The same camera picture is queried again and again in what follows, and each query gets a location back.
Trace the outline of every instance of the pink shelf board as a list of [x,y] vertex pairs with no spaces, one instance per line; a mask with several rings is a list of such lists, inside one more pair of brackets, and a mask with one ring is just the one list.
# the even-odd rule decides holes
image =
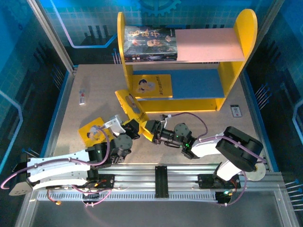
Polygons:
[[126,62],[135,64],[202,63],[245,60],[233,28],[177,29],[176,61]]

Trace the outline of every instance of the white circular disc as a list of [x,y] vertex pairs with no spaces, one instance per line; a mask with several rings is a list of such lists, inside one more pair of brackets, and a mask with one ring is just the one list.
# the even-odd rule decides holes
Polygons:
[[256,163],[255,166],[257,167],[256,172],[245,172],[247,179],[250,181],[260,181],[265,177],[266,169],[263,163]]

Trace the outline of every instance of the shelf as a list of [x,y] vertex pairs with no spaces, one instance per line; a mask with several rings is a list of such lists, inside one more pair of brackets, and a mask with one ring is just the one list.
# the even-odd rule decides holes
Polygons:
[[176,61],[126,62],[126,65],[244,61],[233,28],[177,29]]
[[139,70],[134,77],[144,74],[170,74],[172,98],[148,98],[138,100],[176,100],[224,98],[217,69],[207,70]]

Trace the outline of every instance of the blue shelf board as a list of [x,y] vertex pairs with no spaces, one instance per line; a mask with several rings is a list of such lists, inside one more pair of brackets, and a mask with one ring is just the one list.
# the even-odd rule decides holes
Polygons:
[[142,74],[170,74],[173,97],[139,100],[224,98],[224,92],[217,69],[134,71],[134,75]]

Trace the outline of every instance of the floor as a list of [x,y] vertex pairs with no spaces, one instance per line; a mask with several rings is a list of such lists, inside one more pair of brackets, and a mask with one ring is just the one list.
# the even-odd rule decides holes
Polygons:
[[[161,65],[161,69],[163,67],[169,69],[167,67],[179,68],[182,66],[180,64],[175,66]],[[198,69],[209,67],[209,65],[186,64],[186,67]],[[80,88],[85,88],[87,92],[85,105],[79,105]],[[122,120],[127,120],[127,116],[115,96],[115,91],[119,89],[126,89],[122,65],[79,65],[55,148],[55,156],[85,149],[85,145],[78,134],[78,129],[97,117],[102,117],[104,121],[108,121],[111,116],[119,114]],[[240,106],[242,112],[241,118],[234,118],[232,116],[230,105]],[[159,114],[153,113],[148,115],[150,119],[160,119]],[[226,127],[233,126],[256,138],[256,132],[239,80],[237,80],[220,111],[202,112],[197,113],[197,115],[208,126],[209,133],[205,137],[214,136],[223,132]],[[168,123],[168,128],[173,129],[180,122],[188,125],[189,129],[193,132],[193,136],[198,136],[205,132],[205,128],[199,120],[189,115],[172,118]],[[189,160],[176,148],[168,148],[164,145],[158,145],[157,147],[146,138],[141,137],[134,141],[132,153],[126,157],[125,163],[187,164],[219,163],[225,160],[225,157],[222,155]]]

